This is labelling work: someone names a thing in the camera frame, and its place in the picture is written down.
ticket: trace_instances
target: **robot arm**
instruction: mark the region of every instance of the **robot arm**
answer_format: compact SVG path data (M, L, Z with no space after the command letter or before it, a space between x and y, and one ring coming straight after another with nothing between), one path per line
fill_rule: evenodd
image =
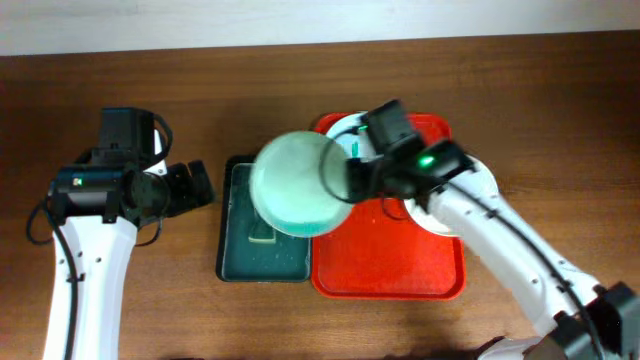
M381 194L416 199L511 290L543 337L500 342L481 359L637 357L640 299L626 285L606 290L558 254L490 186L488 169L449 140L424 144L398 101L364 114L361 122L350 131L364 130L377 157L347 162L348 200Z
M450 182L469 191L525 233L555 264L562 277L572 284L581 303L586 306L592 302L597 297L594 288L599 285L598 281L560 256L499 193L487 192L489 187L484 180L488 176L484 176L482 171L488 170L481 167L475 172L468 170ZM434 192L429 198L429 213L458 234L500 283L511 290L539 335L544 336L557 326L554 320L556 314L562 311L569 315L578 313L576 305L558 280L521 239L462 193L446 185L445 188L442 192Z
M99 146L59 171L42 206L56 253L44 359L116 359L124 278L138 229L158 223L154 238L141 245L150 244L164 218L214 199L200 161L165 165L172 133L164 120L133 108L104 109L102 116ZM164 142L155 122L164 127Z

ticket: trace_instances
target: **wood grain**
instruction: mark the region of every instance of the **wood grain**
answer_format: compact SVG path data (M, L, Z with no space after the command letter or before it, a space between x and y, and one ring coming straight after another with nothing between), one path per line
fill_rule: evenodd
M53 249L28 244L24 224L57 169L96 143L103 106L162 114L176 135L168 162L202 159L221 189L232 155L402 98L448 119L556 249L605 285L640 289L639 59L640 32L0 58L0 358L42 355ZM470 252L467 288L445 303L223 283L220 211L167 221L134 251L121 358L382 358L533 334Z

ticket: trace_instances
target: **red tray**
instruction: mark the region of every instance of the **red tray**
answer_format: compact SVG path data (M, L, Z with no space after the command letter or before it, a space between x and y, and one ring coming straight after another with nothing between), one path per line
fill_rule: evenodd
M315 131L326 133L349 113L324 116ZM440 117L411 114L427 143L451 137ZM451 300L465 285L462 242L415 224L402 202L378 200L354 206L336 230L313 239L313 286L330 298Z

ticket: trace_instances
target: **black cable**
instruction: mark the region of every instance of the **black cable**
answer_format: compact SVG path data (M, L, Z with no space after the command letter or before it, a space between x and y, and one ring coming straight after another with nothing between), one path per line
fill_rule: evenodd
M41 203L42 211L49 221L49 225L53 228L53 232L56 234L56 238L62 247L64 257L67 259L67 265L69 266L69 279L71 283L71 305L69 309L69 328L67 330L67 344L64 352L64 359L71 360L73 358L73 345L76 338L76 319L78 317L78 272L76 270L76 264L73 260L73 255L69 249L69 243L62 234L60 226L53 220L53 215L47 207L46 200Z
M158 238L160 237L160 234L162 234L162 219L163 218L160 218L160 220L158 220L158 227L156 228L156 233L155 233L155 235L153 235L151 240L149 240L147 242L143 242L141 244L136 244L137 247L148 246L148 245L151 245L154 242L156 242L156 240L158 240Z
M329 150L331 149L331 145L333 145L333 143L338 140L338 138L340 138L343 135L347 135L347 134L355 134L356 131L358 130L357 126L348 128L346 130L343 130L342 132L338 133L336 136L334 136L333 138L329 138L327 140L327 143L324 145L324 147L322 148L322 152L320 153L320 164L318 165L318 172L320 174L320 182L322 183L322 187L324 188L324 190L331 195L331 197L340 200L342 202L345 202L347 204L356 204L359 203L360 201L362 201L362 199L360 200L354 200L351 198L343 198L340 195L336 194L330 187L329 184L327 183L327 179L325 177L325 163L327 162L327 155L329 154Z
M31 211L29 218L27 219L27 240L34 245L46 245L50 244L53 241L53 238L48 238L47 240L36 240L31 235L31 227L33 226L33 220L35 220L38 212L43 208L43 202L39 202L35 208Z
M547 267L547 269L551 273L551 276L553 276L558 281L558 283L560 283L560 286L562 287L562 289L567 293L567 295L569 295L569 298L571 299L571 301L578 308L580 317L582 318L582 321L584 321L584 323L586 324L587 331L591 336L591 344L593 345L593 348L596 352L596 355L598 356L598 359L605 360L604 347L600 342L598 330L595 326L595 323L593 322L593 319L591 319L589 312L587 311L585 306L582 304L582 302L580 302L580 299L578 298L578 295L575 293L575 291L573 291L571 284L567 280L565 280L565 278L562 276L560 271L556 269L556 267L553 265L551 260L549 260L549 258L546 257L546 255L542 252L542 250L540 250L533 243L533 241L529 239L529 237L527 237L527 235L525 235L520 229L515 227L509 220L502 217L502 215L500 215L497 210L491 209L488 205L480 201L480 199L476 198L475 196L473 196L471 193L461 188L460 186L452 182L446 182L443 179L440 179L440 180L443 183L446 183L451 188L458 191L459 193L461 193L462 195L464 195L464 197L471 200L473 203L481 207L483 210L487 211L487 213L489 213L493 218L495 218L500 223L502 223L502 225L508 228L512 233L518 236L525 244L527 244L527 246L536 254L536 256L540 259L540 261L544 263L544 265Z

